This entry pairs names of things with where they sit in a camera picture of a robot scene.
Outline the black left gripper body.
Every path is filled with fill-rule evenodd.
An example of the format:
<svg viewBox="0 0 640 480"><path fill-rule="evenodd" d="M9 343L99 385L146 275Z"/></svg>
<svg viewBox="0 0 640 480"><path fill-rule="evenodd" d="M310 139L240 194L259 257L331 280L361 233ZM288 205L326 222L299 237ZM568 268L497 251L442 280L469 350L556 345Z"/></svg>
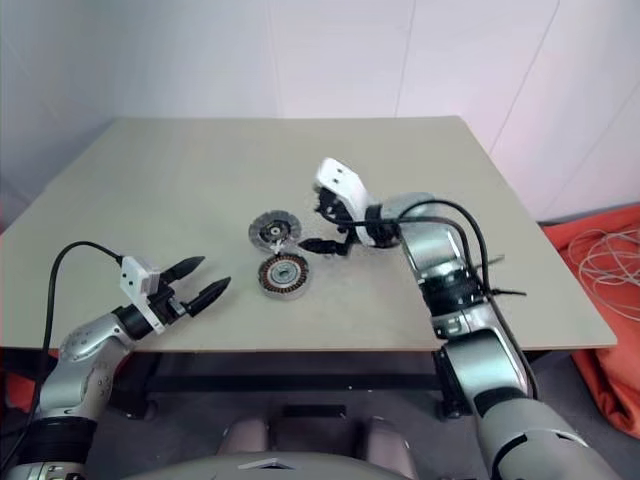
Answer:
<svg viewBox="0 0 640 480"><path fill-rule="evenodd" d="M177 299L173 288L160 283L158 290L149 296L149 307L163 326L170 326L184 316L191 316L188 305Z"/></svg>

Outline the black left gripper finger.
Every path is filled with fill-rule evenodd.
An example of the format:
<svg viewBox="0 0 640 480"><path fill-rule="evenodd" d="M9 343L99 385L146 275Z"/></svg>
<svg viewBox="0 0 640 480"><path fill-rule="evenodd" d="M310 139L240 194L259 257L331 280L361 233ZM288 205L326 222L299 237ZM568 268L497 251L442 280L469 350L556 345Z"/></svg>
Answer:
<svg viewBox="0 0 640 480"><path fill-rule="evenodd" d="M205 256L185 258L163 271L160 275L160 280L166 284L181 280L193 273L204 260Z"/></svg>
<svg viewBox="0 0 640 480"><path fill-rule="evenodd" d="M199 315L225 292L230 283L231 278L226 277L209 284L193 300L187 303L187 313L190 316Z"/></svg>

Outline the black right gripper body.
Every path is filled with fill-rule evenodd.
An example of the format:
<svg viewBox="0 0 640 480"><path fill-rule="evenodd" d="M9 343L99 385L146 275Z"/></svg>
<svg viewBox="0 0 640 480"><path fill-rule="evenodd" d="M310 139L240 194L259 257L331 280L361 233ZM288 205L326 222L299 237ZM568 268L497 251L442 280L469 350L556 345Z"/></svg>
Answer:
<svg viewBox="0 0 640 480"><path fill-rule="evenodd" d="M345 236L346 243L360 242L356 228L346 226L346 223L353 222L353 218L335 193L328 190L328 209L325 213L318 214L330 223L334 223L337 232Z"/></svg>

